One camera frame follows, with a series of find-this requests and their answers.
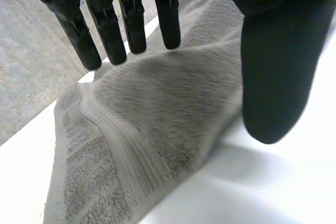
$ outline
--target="gray floor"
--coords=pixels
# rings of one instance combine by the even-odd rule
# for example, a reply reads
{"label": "gray floor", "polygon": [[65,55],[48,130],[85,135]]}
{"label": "gray floor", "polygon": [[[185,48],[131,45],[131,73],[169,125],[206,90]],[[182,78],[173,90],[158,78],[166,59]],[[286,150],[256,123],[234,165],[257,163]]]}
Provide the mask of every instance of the gray floor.
{"label": "gray floor", "polygon": [[[115,11],[120,16],[118,0]],[[143,0],[145,22],[156,16]],[[106,57],[85,2],[82,11],[102,58]],[[122,20],[119,20],[125,40]],[[81,66],[54,15],[39,0],[0,0],[0,145],[79,80]]]}

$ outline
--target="white table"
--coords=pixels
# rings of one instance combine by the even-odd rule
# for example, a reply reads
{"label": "white table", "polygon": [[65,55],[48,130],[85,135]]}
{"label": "white table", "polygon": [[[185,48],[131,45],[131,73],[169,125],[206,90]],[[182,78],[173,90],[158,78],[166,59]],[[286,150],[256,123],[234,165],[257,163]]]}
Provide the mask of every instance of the white table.
{"label": "white table", "polygon": [[[155,18],[146,25],[147,35],[157,24]],[[336,223],[335,66],[333,36],[307,108],[281,142],[263,145],[237,120],[205,166],[141,224]],[[92,79],[91,72],[80,82]],[[54,106],[0,147],[1,224],[42,223],[54,159]]]}

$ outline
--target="gray towel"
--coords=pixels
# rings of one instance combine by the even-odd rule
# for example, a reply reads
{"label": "gray towel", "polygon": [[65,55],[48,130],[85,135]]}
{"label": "gray towel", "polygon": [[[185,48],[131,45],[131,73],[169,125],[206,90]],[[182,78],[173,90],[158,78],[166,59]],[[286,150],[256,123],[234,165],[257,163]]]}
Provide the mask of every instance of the gray towel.
{"label": "gray towel", "polygon": [[204,163],[242,105],[232,0],[180,0],[182,43],[104,65],[55,108],[55,162],[44,223],[137,223]]}

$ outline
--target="black cylindrical finger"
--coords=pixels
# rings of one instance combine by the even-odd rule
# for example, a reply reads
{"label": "black cylindrical finger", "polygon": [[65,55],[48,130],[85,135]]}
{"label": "black cylindrical finger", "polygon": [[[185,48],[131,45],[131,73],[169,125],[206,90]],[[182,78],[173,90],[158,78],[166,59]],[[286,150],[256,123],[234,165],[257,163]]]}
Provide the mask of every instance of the black cylindrical finger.
{"label": "black cylindrical finger", "polygon": [[119,0],[125,32],[133,54],[146,50],[144,30],[144,8],[141,0]]}
{"label": "black cylindrical finger", "polygon": [[127,55],[113,9],[113,0],[86,1],[110,62],[113,65],[124,63]]}
{"label": "black cylindrical finger", "polygon": [[101,59],[80,11],[80,0],[42,0],[56,15],[83,66],[95,70]]}
{"label": "black cylindrical finger", "polygon": [[271,144],[300,118],[336,0],[297,0],[259,18],[241,37],[243,117],[255,139]]}
{"label": "black cylindrical finger", "polygon": [[167,49],[177,48],[181,43],[179,0],[155,0],[155,3],[164,45]]}

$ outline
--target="towel fold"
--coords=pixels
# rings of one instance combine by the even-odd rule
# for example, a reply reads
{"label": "towel fold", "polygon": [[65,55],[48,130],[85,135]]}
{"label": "towel fold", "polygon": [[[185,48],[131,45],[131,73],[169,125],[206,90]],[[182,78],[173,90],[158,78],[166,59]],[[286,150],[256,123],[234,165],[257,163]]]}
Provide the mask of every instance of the towel fold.
{"label": "towel fold", "polygon": [[242,105],[242,22],[232,0],[180,0],[180,48],[157,28],[64,91],[44,223],[137,223],[200,168]]}

